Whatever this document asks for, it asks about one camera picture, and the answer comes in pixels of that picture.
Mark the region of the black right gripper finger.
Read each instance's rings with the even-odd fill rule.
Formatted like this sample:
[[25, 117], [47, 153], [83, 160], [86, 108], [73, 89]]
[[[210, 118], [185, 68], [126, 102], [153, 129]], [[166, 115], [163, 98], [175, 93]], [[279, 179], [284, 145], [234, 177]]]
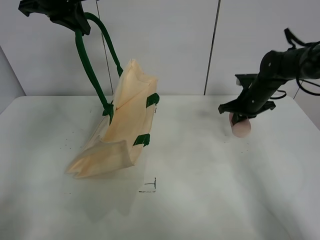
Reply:
[[243, 122], [247, 117], [245, 115], [234, 113], [231, 117], [231, 124], [234, 126], [237, 123]]

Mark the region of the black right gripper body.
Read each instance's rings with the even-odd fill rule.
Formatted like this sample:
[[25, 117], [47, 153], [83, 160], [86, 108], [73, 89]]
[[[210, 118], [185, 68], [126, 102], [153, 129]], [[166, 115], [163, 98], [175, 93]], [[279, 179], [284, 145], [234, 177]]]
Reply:
[[219, 105], [220, 114], [233, 113], [234, 120], [244, 120], [276, 107], [270, 99], [285, 84], [284, 79], [265, 78], [259, 74], [237, 74], [235, 77], [242, 91], [235, 100]]

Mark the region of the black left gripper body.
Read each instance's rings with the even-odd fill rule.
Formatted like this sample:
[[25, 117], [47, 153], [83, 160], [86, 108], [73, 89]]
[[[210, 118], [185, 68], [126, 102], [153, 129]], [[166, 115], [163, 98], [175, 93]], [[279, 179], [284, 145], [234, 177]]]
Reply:
[[32, 13], [46, 15], [51, 22], [84, 35], [91, 31], [82, 0], [21, 0], [18, 10], [27, 17]]

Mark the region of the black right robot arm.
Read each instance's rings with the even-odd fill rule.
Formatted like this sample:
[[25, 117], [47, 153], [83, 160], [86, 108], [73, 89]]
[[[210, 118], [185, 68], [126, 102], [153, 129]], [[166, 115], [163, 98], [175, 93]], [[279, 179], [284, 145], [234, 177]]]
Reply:
[[230, 102], [219, 105], [220, 114], [232, 113], [232, 124], [273, 110], [276, 105], [272, 95], [288, 81], [317, 80], [320, 78], [320, 43], [315, 42], [302, 48], [284, 52], [270, 51], [261, 60], [259, 73], [237, 74], [242, 86], [240, 95]]

